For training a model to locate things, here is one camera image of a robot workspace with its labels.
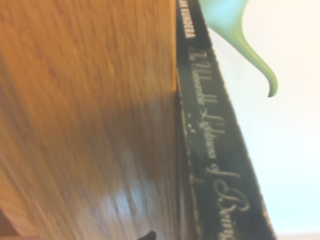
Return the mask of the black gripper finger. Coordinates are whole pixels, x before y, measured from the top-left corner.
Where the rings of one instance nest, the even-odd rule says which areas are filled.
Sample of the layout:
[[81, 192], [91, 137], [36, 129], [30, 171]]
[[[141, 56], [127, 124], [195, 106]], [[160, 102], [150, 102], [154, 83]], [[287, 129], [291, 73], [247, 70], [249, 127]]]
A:
[[138, 238], [137, 240], [156, 240], [157, 239], [157, 233], [155, 231], [150, 231], [146, 235]]

